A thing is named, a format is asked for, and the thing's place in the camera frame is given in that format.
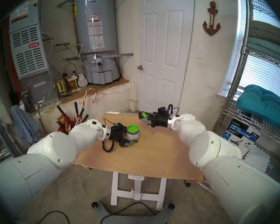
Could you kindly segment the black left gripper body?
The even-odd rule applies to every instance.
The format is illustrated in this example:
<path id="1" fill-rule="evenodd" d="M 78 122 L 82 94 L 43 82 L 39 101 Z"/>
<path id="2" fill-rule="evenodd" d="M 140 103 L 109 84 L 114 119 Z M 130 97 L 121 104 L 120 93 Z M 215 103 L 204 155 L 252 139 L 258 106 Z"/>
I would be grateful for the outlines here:
<path id="1" fill-rule="evenodd" d="M 114 125 L 111 127 L 111 132 L 110 132 L 110 136 L 109 136 L 109 140 L 112 140 L 111 147 L 114 147 L 115 141 L 117 141 L 119 143 L 119 146 L 122 147 L 124 128 L 127 128 L 127 127 L 124 125 Z"/>

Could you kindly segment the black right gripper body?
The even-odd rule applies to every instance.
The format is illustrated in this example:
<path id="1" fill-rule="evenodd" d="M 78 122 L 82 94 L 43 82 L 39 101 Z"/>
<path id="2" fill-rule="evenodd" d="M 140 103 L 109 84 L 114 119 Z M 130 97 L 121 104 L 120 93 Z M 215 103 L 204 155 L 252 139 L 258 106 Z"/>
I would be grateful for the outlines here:
<path id="1" fill-rule="evenodd" d="M 152 117 L 152 128 L 157 126 L 168 128 L 168 120 L 169 120 L 169 113 L 161 114 L 161 113 L 153 113 Z"/>

